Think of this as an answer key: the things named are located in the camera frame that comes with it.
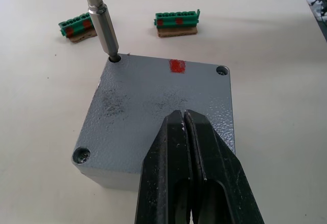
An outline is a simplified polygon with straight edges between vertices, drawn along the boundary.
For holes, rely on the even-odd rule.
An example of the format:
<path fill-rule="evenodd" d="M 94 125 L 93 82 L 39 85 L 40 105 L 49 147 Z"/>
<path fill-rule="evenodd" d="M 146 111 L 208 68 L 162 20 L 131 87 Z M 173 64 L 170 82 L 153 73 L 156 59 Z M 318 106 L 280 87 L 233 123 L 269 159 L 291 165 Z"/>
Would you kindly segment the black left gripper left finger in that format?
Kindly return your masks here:
<path fill-rule="evenodd" d="M 163 123 L 142 164 L 135 223 L 189 223 L 193 173 L 181 111 Z"/>

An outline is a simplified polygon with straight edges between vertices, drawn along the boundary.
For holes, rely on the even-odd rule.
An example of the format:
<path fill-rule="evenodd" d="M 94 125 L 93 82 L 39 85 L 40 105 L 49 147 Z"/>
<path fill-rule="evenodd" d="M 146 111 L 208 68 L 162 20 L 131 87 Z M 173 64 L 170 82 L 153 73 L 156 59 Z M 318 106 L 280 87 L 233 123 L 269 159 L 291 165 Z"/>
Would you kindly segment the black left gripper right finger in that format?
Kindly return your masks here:
<path fill-rule="evenodd" d="M 194 223 L 263 223 L 243 167 L 206 116 L 184 112 L 194 173 Z"/>

